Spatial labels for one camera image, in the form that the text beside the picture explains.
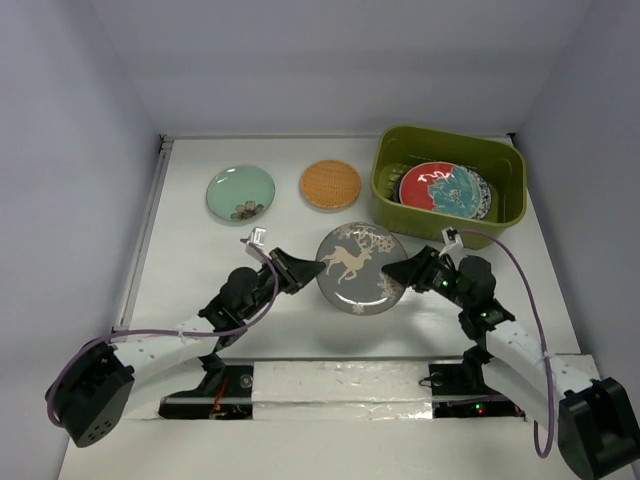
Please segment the grey deer plate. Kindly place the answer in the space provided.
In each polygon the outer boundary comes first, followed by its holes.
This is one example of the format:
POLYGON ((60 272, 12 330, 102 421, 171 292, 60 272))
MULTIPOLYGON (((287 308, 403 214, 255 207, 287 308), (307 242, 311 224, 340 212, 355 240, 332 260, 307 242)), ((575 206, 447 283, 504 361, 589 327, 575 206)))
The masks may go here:
POLYGON ((402 244, 385 228, 363 222, 343 224, 318 247, 316 259, 325 269, 316 281, 337 309, 351 315, 378 315, 394 307, 405 292, 382 267, 407 258, 402 244))

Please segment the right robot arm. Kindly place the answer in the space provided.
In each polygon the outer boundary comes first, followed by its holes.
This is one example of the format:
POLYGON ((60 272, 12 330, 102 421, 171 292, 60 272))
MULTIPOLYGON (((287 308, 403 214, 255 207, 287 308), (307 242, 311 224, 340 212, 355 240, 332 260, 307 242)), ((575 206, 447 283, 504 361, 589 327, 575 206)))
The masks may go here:
POLYGON ((467 256, 455 264, 425 247, 382 270, 404 287, 435 292, 461 309, 459 323, 475 345, 463 354, 457 373, 431 371, 437 388, 504 396, 546 427, 580 479, 601 479, 638 460, 639 425, 624 387, 570 366, 529 335, 496 299, 488 261, 467 256))

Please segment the mint green flower plate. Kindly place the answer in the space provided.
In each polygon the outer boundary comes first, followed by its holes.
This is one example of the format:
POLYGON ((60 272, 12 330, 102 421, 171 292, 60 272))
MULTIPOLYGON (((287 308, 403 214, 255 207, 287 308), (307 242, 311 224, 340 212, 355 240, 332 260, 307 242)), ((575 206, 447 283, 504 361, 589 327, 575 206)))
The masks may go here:
POLYGON ((217 173, 205 194, 211 213, 229 222, 245 222, 263 214, 273 203, 272 176, 254 165, 238 165, 217 173))

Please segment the orange woven pattern plate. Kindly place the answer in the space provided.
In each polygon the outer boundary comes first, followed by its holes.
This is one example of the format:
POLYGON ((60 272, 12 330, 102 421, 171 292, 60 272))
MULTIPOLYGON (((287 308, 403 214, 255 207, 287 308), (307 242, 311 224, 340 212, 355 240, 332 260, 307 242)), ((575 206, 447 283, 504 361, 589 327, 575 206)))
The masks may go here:
POLYGON ((362 181, 357 170, 341 160, 311 164, 300 178, 300 190, 307 202, 321 209, 341 209, 359 197, 362 181))

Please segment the left aluminium table rail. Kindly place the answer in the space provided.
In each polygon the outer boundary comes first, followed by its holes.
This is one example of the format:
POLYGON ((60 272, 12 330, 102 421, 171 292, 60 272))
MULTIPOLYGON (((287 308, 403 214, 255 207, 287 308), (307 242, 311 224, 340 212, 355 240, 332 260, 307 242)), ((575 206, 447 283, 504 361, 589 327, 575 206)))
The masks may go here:
POLYGON ((171 158, 174 139, 164 135, 160 137, 160 146, 154 176, 144 214, 141 220, 135 249, 124 281, 117 315, 110 328, 111 333, 128 330, 132 324, 133 312, 139 294, 141 277, 149 249, 158 206, 171 158))

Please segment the red and teal plate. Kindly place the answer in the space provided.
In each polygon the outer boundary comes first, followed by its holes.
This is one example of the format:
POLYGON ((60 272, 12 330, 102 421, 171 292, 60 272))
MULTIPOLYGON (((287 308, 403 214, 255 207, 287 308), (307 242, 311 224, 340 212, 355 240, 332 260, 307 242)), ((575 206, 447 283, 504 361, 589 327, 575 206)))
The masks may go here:
POLYGON ((450 162, 431 161, 419 164, 404 174, 400 204, 475 219, 481 196, 471 170, 450 162))

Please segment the foil covered base panel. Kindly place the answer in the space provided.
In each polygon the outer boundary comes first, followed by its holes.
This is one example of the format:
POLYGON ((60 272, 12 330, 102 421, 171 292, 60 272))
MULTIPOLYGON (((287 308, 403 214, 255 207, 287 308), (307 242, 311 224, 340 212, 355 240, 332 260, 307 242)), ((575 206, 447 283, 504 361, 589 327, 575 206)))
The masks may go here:
POLYGON ((270 421, 430 420, 419 361, 277 361, 254 368, 253 418, 270 421))

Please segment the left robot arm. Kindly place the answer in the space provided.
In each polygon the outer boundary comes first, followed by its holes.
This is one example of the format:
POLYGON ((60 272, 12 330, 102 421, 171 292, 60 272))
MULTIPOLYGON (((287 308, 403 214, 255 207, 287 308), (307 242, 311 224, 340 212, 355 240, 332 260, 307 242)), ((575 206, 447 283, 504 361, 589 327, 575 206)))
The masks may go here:
POLYGON ((273 308, 279 294, 293 295, 326 268, 280 248, 264 253, 250 243, 257 269, 231 271, 219 292, 191 319, 172 329, 118 330, 87 342, 45 393, 50 422, 79 448, 100 441, 119 423, 134 387, 191 359, 186 381, 209 395, 221 383, 220 351, 232 346, 273 308))

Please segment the green plastic bin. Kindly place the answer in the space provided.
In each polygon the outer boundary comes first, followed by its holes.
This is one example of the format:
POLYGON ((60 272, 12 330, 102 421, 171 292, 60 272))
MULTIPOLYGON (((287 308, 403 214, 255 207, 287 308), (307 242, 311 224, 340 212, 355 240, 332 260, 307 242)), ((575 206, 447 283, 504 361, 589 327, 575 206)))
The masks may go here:
POLYGON ((395 233, 439 240, 441 230, 480 230, 501 235, 517 224, 527 209, 527 171, 522 154, 495 140, 402 125, 384 132, 370 174, 373 221, 395 233), (429 161, 467 167, 488 183, 491 205, 482 219, 437 212, 393 200, 394 189, 409 170, 429 161))

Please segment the dark teal blossom plate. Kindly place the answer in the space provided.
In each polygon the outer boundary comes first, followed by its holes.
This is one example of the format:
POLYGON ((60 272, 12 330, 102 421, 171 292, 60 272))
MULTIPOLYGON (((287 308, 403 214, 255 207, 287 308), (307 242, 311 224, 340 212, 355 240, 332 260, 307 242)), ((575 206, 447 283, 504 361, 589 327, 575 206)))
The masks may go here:
POLYGON ((402 203, 400 200, 400 188, 402 179, 404 174, 400 174, 398 178, 394 181, 393 189, 392 189, 392 201, 395 203, 402 203))

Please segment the blue floral rim plate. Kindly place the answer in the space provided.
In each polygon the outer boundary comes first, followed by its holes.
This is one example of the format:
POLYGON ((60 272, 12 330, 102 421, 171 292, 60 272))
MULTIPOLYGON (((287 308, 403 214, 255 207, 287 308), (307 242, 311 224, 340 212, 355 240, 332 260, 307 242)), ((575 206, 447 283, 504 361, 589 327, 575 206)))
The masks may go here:
POLYGON ((483 220, 490 213, 493 205, 493 193, 489 183, 475 170, 471 170, 480 191, 480 205, 475 215, 475 219, 483 220))

